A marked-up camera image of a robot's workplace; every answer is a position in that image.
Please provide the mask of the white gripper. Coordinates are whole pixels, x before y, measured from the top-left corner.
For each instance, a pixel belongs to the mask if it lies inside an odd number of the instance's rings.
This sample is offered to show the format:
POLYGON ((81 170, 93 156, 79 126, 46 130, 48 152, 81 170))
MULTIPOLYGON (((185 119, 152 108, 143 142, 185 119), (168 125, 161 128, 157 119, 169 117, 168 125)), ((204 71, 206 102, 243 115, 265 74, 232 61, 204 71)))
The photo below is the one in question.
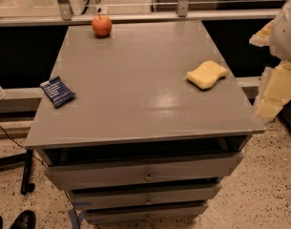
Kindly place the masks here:
POLYGON ((291 0, 288 0, 274 21, 253 34, 249 43, 270 47, 270 53, 281 60, 276 68, 266 67, 260 78, 253 117, 258 122, 273 120, 291 100, 291 0))

